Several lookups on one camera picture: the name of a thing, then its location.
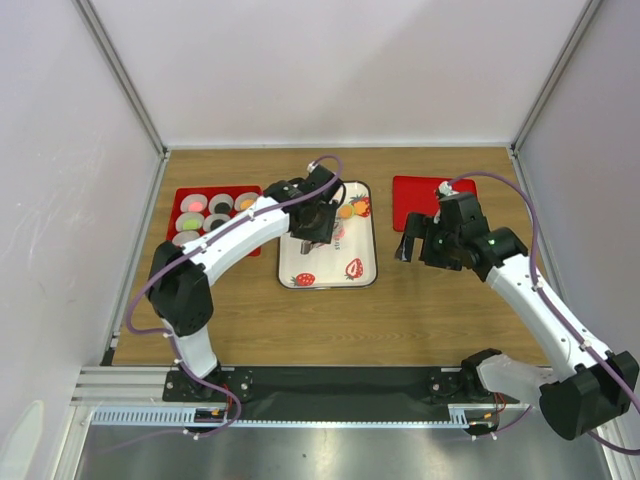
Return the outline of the orange round cookie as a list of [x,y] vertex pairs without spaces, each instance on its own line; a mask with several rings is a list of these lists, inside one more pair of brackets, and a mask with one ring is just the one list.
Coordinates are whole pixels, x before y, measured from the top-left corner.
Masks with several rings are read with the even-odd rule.
[[245,199],[240,203],[240,210],[245,211],[255,203],[254,199]]

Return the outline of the black round cookie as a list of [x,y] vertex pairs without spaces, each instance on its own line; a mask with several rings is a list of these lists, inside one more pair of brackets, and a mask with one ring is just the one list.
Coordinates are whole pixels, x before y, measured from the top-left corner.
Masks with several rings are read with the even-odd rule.
[[211,222],[210,227],[211,227],[211,231],[219,228],[220,226],[224,225],[226,223],[225,220],[222,219],[215,219]]
[[231,211],[231,206],[226,202],[218,202],[214,206],[214,212],[218,214],[228,214]]

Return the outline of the metal tongs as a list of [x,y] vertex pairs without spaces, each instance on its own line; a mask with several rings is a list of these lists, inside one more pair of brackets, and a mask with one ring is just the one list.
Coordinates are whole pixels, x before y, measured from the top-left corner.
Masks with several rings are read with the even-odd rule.
[[300,244],[300,254],[308,255],[312,251],[322,248],[324,246],[325,244],[321,242],[312,242],[312,241],[304,240]]

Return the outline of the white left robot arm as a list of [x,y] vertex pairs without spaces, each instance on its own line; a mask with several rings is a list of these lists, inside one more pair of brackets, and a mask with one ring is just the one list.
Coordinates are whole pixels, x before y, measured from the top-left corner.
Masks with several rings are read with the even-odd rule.
[[304,178],[267,187],[246,210],[204,236],[156,248],[146,297],[162,321],[185,372],[185,388],[198,400],[220,388],[220,361],[208,334],[215,307],[211,287],[240,260],[283,235],[329,244],[344,189],[339,173],[311,163]]

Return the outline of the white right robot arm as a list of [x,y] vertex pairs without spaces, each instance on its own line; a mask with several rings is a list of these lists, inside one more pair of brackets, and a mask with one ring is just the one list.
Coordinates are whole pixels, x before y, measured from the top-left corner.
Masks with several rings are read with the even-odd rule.
[[414,243],[419,259],[445,270],[472,271],[518,315],[550,365],[536,367],[486,349],[461,364],[462,394],[482,402],[505,394],[538,409],[565,440],[590,434],[630,407],[639,364],[594,336],[562,302],[535,265],[534,255],[508,227],[492,229],[479,200],[444,181],[436,191],[435,215],[406,216],[396,258],[408,262]]

